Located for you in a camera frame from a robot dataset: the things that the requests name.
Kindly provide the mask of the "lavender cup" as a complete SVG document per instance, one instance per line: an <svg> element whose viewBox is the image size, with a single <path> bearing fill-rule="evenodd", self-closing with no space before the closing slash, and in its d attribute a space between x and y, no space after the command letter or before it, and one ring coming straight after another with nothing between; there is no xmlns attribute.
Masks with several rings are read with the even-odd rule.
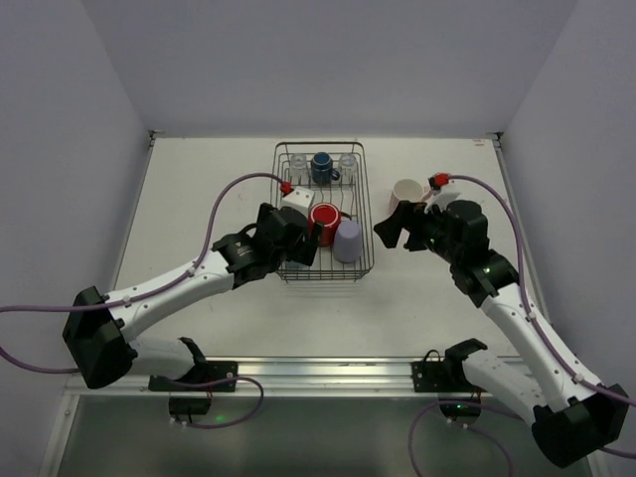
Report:
<svg viewBox="0 0 636 477"><path fill-rule="evenodd" d="M342 222L334 237L334 257L343 263L353 263L360 258L362 250L362 229L359 224L352 220Z"/></svg>

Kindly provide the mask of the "pink mug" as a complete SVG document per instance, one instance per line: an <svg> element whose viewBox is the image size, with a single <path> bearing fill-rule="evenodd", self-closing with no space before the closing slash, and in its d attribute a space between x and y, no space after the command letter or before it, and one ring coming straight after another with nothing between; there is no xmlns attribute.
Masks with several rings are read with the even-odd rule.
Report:
<svg viewBox="0 0 636 477"><path fill-rule="evenodd" d="M424 202L429 196L430 189L412 179L398 180L391 191L389 211L392 214L402 201L412 203Z"/></svg>

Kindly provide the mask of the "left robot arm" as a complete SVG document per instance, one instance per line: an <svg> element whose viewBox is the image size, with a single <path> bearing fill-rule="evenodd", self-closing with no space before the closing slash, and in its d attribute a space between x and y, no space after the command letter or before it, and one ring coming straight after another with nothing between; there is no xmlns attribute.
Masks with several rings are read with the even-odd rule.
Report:
<svg viewBox="0 0 636 477"><path fill-rule="evenodd" d="M162 341L143 333L198 301L265 278L285 261L312 264L322 229L292 208L262 204L255 223L216 241L201 260L123 290L82 290L63 338L86 386L101 389L134 374L201 388L213 375L193 339Z"/></svg>

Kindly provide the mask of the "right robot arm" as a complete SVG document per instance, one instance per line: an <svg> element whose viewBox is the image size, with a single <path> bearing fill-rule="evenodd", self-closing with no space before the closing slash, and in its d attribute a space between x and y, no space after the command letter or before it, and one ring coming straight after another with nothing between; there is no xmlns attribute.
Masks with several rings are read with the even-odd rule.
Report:
<svg viewBox="0 0 636 477"><path fill-rule="evenodd" d="M439 209L402 201L374 231L387 248L407 232L405 249L429 250L448 262L455 286L518 351L529 377L476 340L447 350L444 363L514 411L552 464L565 468L619 437L633 399L621 386L606 385L551 329L529 301L518 270L491 248L488 220L477 203L456 200Z"/></svg>

